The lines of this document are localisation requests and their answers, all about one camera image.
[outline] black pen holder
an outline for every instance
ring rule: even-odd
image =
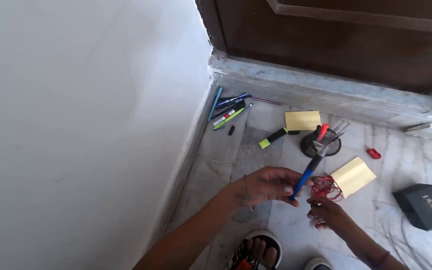
[[[331,137],[334,137],[336,133],[328,128],[326,134],[322,137],[321,141],[324,141],[324,139],[327,138],[327,135],[331,135]],[[301,148],[301,152],[303,152],[305,156],[309,158],[314,158],[318,150],[321,149],[321,147],[318,147],[315,143],[315,141],[318,140],[318,136],[319,133],[317,131],[314,131],[301,139],[299,147]],[[329,144],[328,150],[326,152],[326,157],[338,154],[339,150],[341,150],[341,139],[337,139]]]

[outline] brown door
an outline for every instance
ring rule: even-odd
[[[432,91],[432,0],[213,1],[230,55]]]

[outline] bracelet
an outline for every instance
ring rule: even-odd
[[[251,208],[251,205],[249,205],[249,193],[248,193],[248,189],[246,188],[246,175],[243,176],[243,183],[244,183],[244,190],[246,191],[246,200],[248,201],[249,209],[251,210],[251,212],[254,212],[255,206],[253,205],[253,207]]]

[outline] black box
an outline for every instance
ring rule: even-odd
[[[411,225],[432,230],[432,184],[412,185],[393,192],[393,196]]]

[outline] yellow sticky note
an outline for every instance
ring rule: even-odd
[[[343,191],[344,198],[348,198],[376,178],[376,175],[359,156],[333,172],[331,176]]]
[[[321,125],[319,111],[288,111],[284,113],[286,128],[289,131],[315,130]]]

